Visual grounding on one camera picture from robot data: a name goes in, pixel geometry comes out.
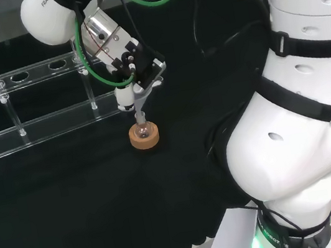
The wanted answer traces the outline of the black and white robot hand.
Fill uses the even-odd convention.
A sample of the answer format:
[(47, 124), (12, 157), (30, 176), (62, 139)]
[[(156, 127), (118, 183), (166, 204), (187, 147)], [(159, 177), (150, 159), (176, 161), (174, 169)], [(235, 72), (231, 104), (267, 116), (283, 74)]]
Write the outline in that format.
[(115, 82), (114, 94), (120, 111), (132, 111), (136, 102), (151, 93), (152, 86), (166, 69), (165, 58), (150, 51), (136, 39), (128, 42), (120, 57), (111, 63)]

